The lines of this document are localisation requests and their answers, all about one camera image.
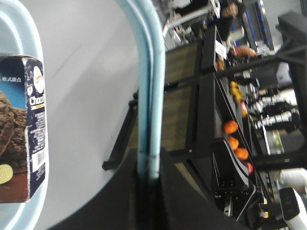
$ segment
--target orange fruit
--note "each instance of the orange fruit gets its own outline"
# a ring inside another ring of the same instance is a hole
[[[240,160],[245,161],[248,158],[248,151],[245,148],[237,148],[235,150],[236,157],[238,157]]]
[[[227,140],[232,148],[235,151],[239,147],[239,140],[233,137],[227,137]]]
[[[227,134],[235,133],[235,132],[238,130],[238,123],[235,122],[234,120],[227,121],[227,122],[223,125],[223,130],[224,130],[224,132],[227,133]]]

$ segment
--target cookie package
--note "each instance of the cookie package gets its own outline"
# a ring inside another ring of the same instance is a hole
[[[45,179],[43,64],[0,55],[0,203],[28,202]]]

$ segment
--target dark hair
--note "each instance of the dark hair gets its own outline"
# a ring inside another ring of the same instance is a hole
[[[246,6],[244,3],[236,2],[236,6],[238,7],[238,16],[242,16],[242,14],[246,10]]]

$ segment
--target white label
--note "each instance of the white label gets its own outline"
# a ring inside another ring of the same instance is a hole
[[[32,155],[32,172],[36,172],[45,163],[45,148]]]

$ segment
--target person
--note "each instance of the person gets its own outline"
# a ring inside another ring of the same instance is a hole
[[[199,8],[208,4],[208,0],[193,0],[191,4],[184,8],[176,8],[175,12],[181,16],[185,16]],[[246,9],[243,3],[239,3],[237,0],[220,0],[221,13],[220,18],[213,18],[212,21],[206,21],[206,25],[210,26],[215,24],[222,41],[226,41],[230,33],[230,27],[234,18],[238,15],[242,15]]]

